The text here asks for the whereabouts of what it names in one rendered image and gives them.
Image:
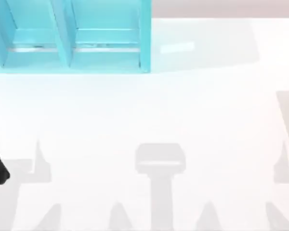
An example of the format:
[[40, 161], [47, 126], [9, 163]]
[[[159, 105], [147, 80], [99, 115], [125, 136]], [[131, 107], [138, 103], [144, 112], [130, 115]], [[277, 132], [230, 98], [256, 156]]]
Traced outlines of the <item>light blue rack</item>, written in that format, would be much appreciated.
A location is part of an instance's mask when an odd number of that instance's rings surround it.
[[149, 73], [152, 0], [0, 0], [0, 74]]

